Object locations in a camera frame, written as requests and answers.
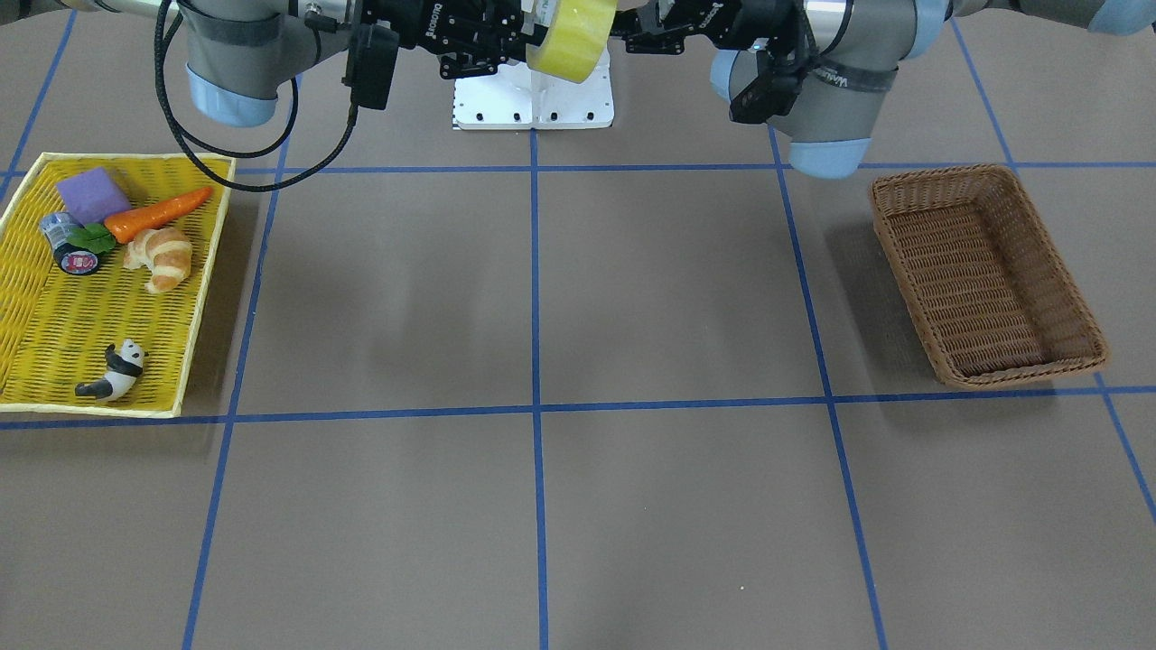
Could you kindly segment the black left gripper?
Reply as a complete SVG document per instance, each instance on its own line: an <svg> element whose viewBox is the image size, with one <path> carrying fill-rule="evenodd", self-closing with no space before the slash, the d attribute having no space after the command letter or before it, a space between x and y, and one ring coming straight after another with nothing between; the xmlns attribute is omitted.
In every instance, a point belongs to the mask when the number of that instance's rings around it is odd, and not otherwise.
<svg viewBox="0 0 1156 650"><path fill-rule="evenodd" d="M649 1L633 9L639 28L612 25L627 54L681 56L688 38L719 50L751 49L796 19L796 1Z"/></svg>

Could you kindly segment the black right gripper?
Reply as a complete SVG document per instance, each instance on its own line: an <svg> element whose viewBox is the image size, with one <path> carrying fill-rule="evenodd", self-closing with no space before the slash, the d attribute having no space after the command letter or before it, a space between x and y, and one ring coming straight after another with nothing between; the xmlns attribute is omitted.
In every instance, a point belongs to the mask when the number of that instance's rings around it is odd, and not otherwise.
<svg viewBox="0 0 1156 650"><path fill-rule="evenodd" d="M467 51L439 57L442 79L490 77L538 46L538 24L523 1L363 1L360 20L366 45Z"/></svg>

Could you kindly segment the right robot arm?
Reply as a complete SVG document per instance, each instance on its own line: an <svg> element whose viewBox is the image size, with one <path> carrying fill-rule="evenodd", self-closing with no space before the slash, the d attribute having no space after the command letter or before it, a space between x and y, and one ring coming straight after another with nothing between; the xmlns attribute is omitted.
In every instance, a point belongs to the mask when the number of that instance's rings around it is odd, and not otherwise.
<svg viewBox="0 0 1156 650"><path fill-rule="evenodd" d="M181 19L191 102L234 127L267 123L282 84L342 52L356 106L381 110L402 49L438 56L442 77L475 77L546 34L520 1L21 1L18 16L58 9Z"/></svg>

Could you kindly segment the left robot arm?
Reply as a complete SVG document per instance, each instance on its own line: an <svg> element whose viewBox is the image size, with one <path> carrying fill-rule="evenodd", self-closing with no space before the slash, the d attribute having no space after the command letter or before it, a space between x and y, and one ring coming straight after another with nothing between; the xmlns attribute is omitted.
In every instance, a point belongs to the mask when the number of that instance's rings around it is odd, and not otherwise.
<svg viewBox="0 0 1156 650"><path fill-rule="evenodd" d="M1091 34L1153 28L1151 1L649 1L618 12L612 38L628 53L676 56L686 38L705 37L731 121L773 127L798 172L842 180L862 164L901 62L949 20L980 12Z"/></svg>

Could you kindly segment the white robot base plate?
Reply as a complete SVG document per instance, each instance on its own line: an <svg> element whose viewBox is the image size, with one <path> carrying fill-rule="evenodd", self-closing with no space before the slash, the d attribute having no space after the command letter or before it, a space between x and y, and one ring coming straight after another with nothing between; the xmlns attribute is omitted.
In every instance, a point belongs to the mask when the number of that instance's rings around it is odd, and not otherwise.
<svg viewBox="0 0 1156 650"><path fill-rule="evenodd" d="M457 79L452 127L465 131L602 130L612 127L610 51L581 83L503 65L488 77Z"/></svg>

